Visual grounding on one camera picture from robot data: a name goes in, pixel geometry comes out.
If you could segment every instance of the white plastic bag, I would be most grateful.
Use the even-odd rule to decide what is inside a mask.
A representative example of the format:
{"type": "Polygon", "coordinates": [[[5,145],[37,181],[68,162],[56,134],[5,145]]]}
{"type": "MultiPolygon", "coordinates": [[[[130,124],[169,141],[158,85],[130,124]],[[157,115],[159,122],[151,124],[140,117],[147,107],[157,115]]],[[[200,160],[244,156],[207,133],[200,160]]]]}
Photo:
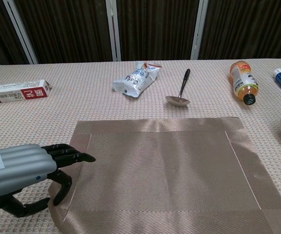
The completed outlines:
{"type": "Polygon", "coordinates": [[[161,68],[161,65],[153,62],[137,61],[136,71],[113,81],[113,88],[117,92],[137,98],[155,81],[161,68]]]}

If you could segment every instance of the gray robotic arm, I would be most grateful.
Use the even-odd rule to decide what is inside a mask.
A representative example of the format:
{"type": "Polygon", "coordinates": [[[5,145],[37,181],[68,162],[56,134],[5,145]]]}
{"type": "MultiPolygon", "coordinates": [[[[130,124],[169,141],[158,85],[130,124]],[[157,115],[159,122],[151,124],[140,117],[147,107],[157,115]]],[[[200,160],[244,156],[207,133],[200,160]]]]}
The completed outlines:
{"type": "Polygon", "coordinates": [[[67,195],[72,184],[71,177],[59,168],[82,161],[94,162],[95,158],[80,153],[67,144],[44,147],[27,144],[1,149],[0,209],[15,217],[33,215],[46,209],[49,198],[23,205],[13,195],[47,178],[61,184],[61,189],[53,200],[53,204],[58,205],[67,195]]]}

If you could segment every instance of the metal spoon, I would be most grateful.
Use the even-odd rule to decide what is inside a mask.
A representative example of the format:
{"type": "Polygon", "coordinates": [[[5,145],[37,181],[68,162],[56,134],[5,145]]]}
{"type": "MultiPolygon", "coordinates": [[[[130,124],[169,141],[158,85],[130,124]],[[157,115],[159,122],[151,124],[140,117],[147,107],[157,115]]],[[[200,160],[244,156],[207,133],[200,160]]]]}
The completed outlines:
{"type": "Polygon", "coordinates": [[[174,106],[187,106],[190,101],[187,100],[187,99],[184,99],[181,97],[181,95],[183,94],[183,91],[184,91],[184,87],[187,83],[187,80],[189,78],[189,75],[190,75],[190,69],[187,69],[186,73],[185,73],[185,76],[184,76],[184,80],[183,80],[183,84],[181,85],[181,89],[180,89],[180,93],[178,95],[178,97],[174,97],[174,96],[166,96],[166,100],[174,105],[174,106]]]}

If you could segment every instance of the tablecloth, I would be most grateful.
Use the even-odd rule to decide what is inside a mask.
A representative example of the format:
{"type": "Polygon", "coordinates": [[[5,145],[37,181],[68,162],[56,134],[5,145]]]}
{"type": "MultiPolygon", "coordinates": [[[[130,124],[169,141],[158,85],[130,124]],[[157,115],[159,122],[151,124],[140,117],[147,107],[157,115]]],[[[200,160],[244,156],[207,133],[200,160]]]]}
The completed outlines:
{"type": "MultiPolygon", "coordinates": [[[[0,84],[46,79],[53,87],[46,98],[0,104],[0,148],[25,143],[69,143],[79,120],[239,117],[266,170],[281,194],[281,89],[271,77],[281,59],[247,59],[259,83],[256,103],[245,106],[228,82],[235,60],[157,61],[157,80],[139,98],[112,90],[112,81],[134,70],[135,62],[0,65],[0,84]],[[177,95],[187,68],[190,78],[178,108],[165,96],[177,95]]],[[[17,198],[31,203],[48,196],[50,181],[24,189],[17,198]]],[[[14,218],[0,210],[0,233],[58,233],[49,211],[14,218]]]]}

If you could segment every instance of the red and white box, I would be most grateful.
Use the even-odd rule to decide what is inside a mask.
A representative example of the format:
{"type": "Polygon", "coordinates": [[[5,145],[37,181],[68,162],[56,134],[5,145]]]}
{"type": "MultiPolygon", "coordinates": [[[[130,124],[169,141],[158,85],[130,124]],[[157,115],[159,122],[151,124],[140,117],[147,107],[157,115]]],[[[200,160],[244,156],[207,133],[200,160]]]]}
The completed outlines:
{"type": "Polygon", "coordinates": [[[50,90],[50,84],[44,79],[0,85],[0,103],[45,98],[49,95],[50,90]]]}

